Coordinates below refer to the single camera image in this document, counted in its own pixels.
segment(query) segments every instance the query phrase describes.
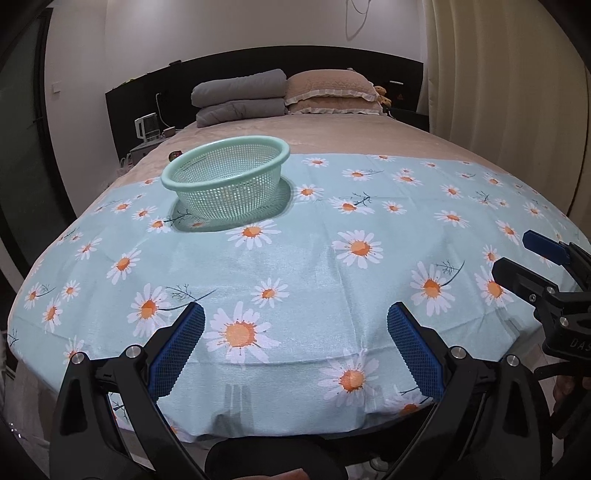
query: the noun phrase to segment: white wall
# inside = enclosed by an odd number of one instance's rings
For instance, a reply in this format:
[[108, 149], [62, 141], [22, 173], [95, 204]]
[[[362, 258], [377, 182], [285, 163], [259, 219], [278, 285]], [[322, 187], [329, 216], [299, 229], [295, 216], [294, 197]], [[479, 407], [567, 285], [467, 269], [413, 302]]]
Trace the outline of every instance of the white wall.
[[[47, 37], [47, 120], [57, 166], [77, 215], [115, 178], [105, 102], [107, 0], [56, 0]], [[61, 92], [52, 93], [54, 82]]]
[[[362, 12], [368, 0], [353, 0]], [[273, 45], [362, 48], [421, 60], [420, 0], [108, 0], [107, 90], [175, 60]]]

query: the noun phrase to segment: curtain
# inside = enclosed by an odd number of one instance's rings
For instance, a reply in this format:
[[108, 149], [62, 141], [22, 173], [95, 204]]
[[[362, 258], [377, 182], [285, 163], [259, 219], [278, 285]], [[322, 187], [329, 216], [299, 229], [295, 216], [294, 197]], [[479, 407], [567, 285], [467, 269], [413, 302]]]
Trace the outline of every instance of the curtain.
[[512, 173], [564, 213], [588, 210], [589, 193], [586, 206], [574, 199], [585, 189], [587, 74], [552, 16], [538, 0], [423, 0], [423, 8], [431, 133]]

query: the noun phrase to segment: daisy print bedsheet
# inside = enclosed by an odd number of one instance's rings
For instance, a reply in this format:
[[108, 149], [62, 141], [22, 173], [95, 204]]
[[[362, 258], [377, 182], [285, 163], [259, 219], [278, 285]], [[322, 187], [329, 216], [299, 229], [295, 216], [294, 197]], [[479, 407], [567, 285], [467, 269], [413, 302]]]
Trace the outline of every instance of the daisy print bedsheet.
[[391, 304], [496, 360], [540, 325], [494, 282], [494, 261], [569, 291], [522, 234], [590, 247], [532, 188], [468, 162], [292, 155], [280, 188], [280, 212], [227, 228], [192, 217], [158, 178], [111, 191], [37, 261], [11, 349], [58, 390], [76, 351], [117, 356], [198, 301], [205, 332], [158, 402], [179, 436], [350, 432], [430, 401], [388, 335]]

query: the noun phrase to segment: plastic basket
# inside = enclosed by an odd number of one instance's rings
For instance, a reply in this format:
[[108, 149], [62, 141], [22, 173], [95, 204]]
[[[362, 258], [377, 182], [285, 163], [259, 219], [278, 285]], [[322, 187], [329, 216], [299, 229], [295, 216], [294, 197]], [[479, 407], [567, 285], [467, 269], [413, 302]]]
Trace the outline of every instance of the plastic basket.
[[289, 156], [290, 146], [280, 138], [227, 138], [175, 158], [161, 181], [192, 214], [232, 221], [271, 200]]

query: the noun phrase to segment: headboard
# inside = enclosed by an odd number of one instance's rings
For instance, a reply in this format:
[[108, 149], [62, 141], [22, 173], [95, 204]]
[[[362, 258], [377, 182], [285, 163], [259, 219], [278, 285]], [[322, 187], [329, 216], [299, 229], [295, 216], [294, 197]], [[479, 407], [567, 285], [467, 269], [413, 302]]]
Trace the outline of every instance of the headboard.
[[423, 82], [423, 64], [386, 53], [346, 47], [275, 46], [234, 50], [188, 60], [124, 83], [106, 93], [113, 140], [119, 158], [140, 144], [134, 120], [157, 112], [157, 93], [164, 122], [184, 128], [195, 121], [190, 95], [208, 80], [241, 77], [282, 69], [287, 77], [316, 69], [347, 69], [387, 90], [393, 106], [415, 111]]

